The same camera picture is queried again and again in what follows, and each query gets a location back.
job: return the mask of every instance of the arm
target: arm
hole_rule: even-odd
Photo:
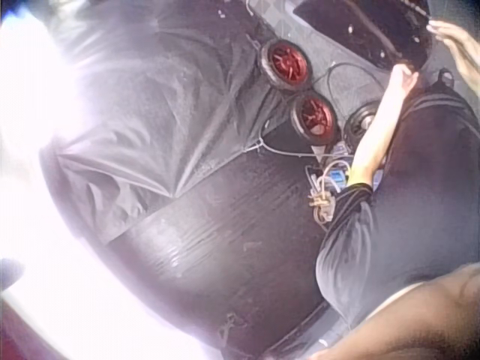
[[[480,43],[460,26],[448,22],[431,20],[427,30],[450,49],[458,72],[480,96]]]
[[[393,68],[375,119],[358,144],[349,175],[349,186],[358,183],[372,185],[374,173],[382,163],[397,127],[404,100],[418,77],[417,73],[412,74],[405,65]]]

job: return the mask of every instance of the black plastic sheet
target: black plastic sheet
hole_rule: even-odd
[[[65,196],[105,244],[241,154],[268,119],[287,117],[252,44],[273,34],[240,1],[55,10],[49,28],[82,104],[79,130],[55,151]]]

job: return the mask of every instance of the black wheel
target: black wheel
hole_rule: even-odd
[[[287,40],[271,40],[260,50],[260,67],[276,88],[292,92],[311,86],[312,67],[302,49]]]
[[[296,132],[312,146],[325,146],[337,138],[337,116],[322,95],[308,91],[298,96],[290,114]]]
[[[343,128],[343,139],[352,153],[356,151],[360,140],[362,140],[368,127],[374,120],[379,105],[379,101],[366,103],[357,109],[346,121]]]

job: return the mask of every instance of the finger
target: finger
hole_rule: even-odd
[[[396,64],[393,68],[394,71],[399,71],[408,76],[412,75],[412,71],[405,64]]]
[[[458,25],[452,24],[451,22],[442,21],[442,20],[430,20],[428,23],[432,26],[438,26],[443,28],[462,29]]]
[[[462,77],[475,77],[474,74],[477,74],[478,71],[470,64],[469,61],[464,58],[464,55],[458,48],[458,45],[450,39],[445,39],[443,43],[450,49],[451,55],[453,56],[455,64],[457,65],[458,72],[462,75]]]
[[[457,41],[467,41],[469,38],[469,33],[463,30],[462,28],[450,28],[450,27],[438,27],[428,25],[428,29],[431,29],[433,32],[441,35],[449,36],[450,38],[454,38]]]
[[[459,26],[449,24],[446,27],[427,26],[427,30],[435,35],[451,38],[462,44],[470,57],[480,64],[480,44],[464,29]]]

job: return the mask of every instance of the black panel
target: black panel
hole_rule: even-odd
[[[427,0],[416,3],[428,12]],[[431,51],[428,19],[399,0],[306,0],[294,13],[378,68],[389,70],[398,62],[408,62],[419,69]],[[379,32],[372,31],[368,22]],[[392,46],[386,46],[378,34]]]

